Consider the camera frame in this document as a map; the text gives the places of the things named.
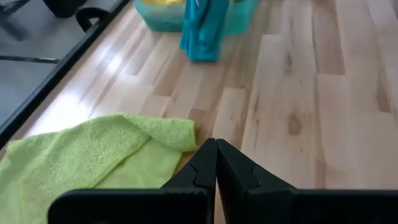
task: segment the wooden floor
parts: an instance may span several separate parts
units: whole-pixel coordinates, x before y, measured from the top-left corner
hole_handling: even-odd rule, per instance
[[[398,188],[393,0],[261,0],[216,64],[128,6],[15,138],[117,112],[188,118],[300,188]]]

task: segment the teal container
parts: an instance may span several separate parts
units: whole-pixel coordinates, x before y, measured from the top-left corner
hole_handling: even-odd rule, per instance
[[[228,8],[225,31],[228,35],[242,34],[249,27],[259,0],[238,0]],[[148,28],[158,32],[181,32],[185,4],[144,4],[135,0],[137,12]]]

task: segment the gray floor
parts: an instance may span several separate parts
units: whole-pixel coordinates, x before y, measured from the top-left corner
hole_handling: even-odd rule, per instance
[[[117,2],[89,0],[85,5],[109,10]],[[85,35],[74,17],[56,18],[42,0],[31,0],[9,21],[26,37],[19,42],[0,29],[0,55],[61,59]],[[0,126],[54,67],[54,64],[0,60]]]

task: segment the microfiber cloth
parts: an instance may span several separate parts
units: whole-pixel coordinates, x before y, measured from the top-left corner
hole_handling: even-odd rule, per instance
[[[197,149],[193,121],[116,114],[10,142],[0,162],[0,223],[45,223],[66,191],[159,188],[182,152]]]
[[[228,0],[186,0],[180,48],[191,61],[217,61],[228,5]]]

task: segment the light wood flooring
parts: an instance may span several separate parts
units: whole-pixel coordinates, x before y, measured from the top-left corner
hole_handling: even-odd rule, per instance
[[[296,187],[396,189],[394,9],[261,0],[247,33],[226,37],[209,64],[190,63],[180,34],[149,31],[128,5],[15,138],[117,112],[187,118],[199,144],[224,138]]]

